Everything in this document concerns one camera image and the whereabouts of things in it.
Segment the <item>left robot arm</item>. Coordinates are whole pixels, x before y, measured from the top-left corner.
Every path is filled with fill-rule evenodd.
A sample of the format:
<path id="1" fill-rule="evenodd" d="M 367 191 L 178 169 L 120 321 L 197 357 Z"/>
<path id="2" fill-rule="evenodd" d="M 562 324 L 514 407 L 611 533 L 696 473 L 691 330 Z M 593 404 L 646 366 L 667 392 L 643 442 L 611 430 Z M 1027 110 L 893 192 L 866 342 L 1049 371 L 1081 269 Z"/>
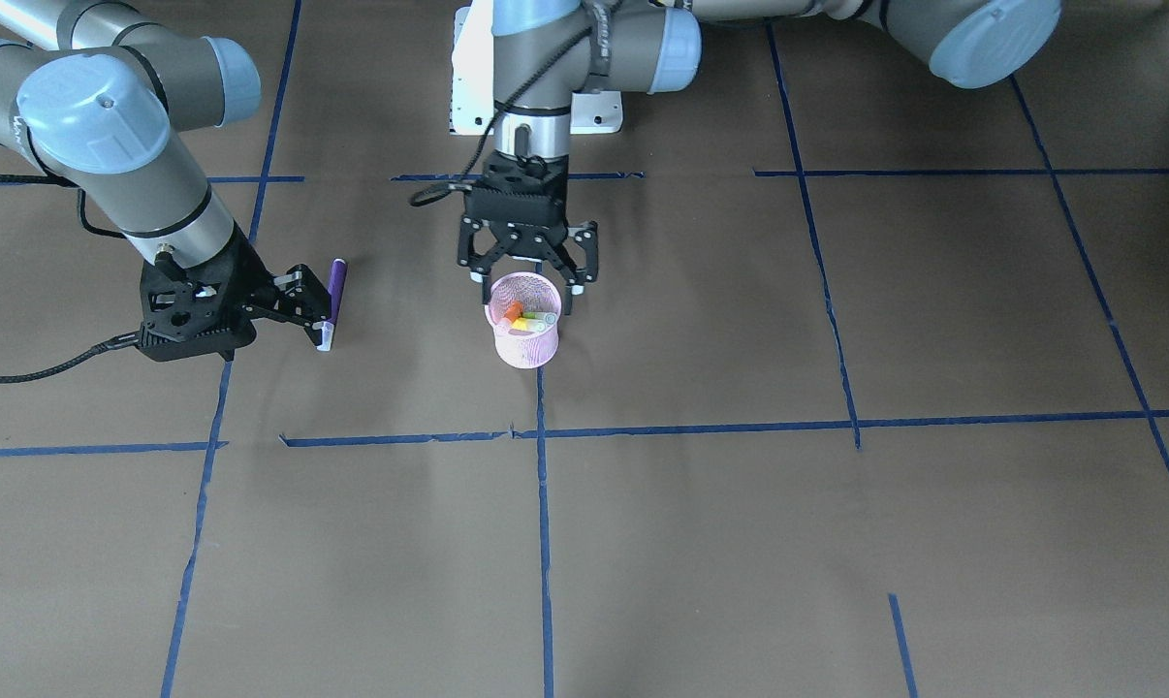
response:
<path id="1" fill-rule="evenodd" d="M 718 32 L 793 19 L 866 25 L 939 80 L 1007 80 L 1053 36 L 1059 1 L 472 1 L 456 16 L 456 132 L 478 144 L 459 174 L 422 191 L 459 193 L 456 261 L 487 303 L 503 258 L 549 267 L 576 296 L 597 281 L 599 231 L 567 216 L 570 141 L 620 131 L 625 94 L 672 94 Z"/>

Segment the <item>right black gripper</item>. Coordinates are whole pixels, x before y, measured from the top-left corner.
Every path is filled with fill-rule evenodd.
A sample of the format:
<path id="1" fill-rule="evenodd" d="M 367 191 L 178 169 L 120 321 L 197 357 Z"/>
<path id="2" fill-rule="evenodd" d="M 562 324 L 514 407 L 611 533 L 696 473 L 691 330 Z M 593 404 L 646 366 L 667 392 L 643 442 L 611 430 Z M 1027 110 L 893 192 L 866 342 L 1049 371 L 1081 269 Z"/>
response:
<path id="1" fill-rule="evenodd" d="M 327 284 L 306 265 L 269 272 L 244 233 L 233 233 L 215 257 L 191 267 L 187 278 L 198 292 L 206 286 L 215 290 L 209 297 L 193 296 L 193 322 L 231 324 L 245 307 L 249 318 L 296 324 L 319 352 L 333 347 L 336 319 Z"/>

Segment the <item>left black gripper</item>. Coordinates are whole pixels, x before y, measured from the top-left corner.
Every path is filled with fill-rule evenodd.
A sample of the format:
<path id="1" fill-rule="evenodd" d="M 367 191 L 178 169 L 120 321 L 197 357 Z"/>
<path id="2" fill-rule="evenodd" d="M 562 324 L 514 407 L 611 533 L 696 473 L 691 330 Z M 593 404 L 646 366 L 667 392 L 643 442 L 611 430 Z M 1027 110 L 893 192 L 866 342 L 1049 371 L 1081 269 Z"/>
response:
<path id="1" fill-rule="evenodd" d="M 566 296 L 561 312 L 570 315 L 584 284 L 599 277 L 599 222 L 567 224 L 566 199 L 570 160 L 541 156 L 487 156 L 480 177 L 464 193 L 457 260 L 473 282 L 489 286 L 494 264 L 506 257 L 549 262 L 562 275 Z M 477 235 L 489 229 L 494 242 L 479 251 Z M 570 256 L 568 243 L 582 251 Z"/>

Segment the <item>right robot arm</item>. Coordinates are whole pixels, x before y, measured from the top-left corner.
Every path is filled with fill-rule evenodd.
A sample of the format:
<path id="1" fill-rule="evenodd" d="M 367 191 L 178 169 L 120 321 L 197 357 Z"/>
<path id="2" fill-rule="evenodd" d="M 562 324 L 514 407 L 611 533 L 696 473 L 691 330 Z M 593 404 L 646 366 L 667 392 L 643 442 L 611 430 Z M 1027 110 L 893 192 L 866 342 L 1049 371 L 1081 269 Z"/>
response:
<path id="1" fill-rule="evenodd" d="M 181 140 L 255 115 L 241 44 L 123 1 L 0 1 L 0 26 L 16 35 L 0 40 L 0 145 L 91 198 L 141 253 L 141 353 L 230 359 L 257 318 L 323 343 L 327 286 L 303 265 L 269 272 Z"/>

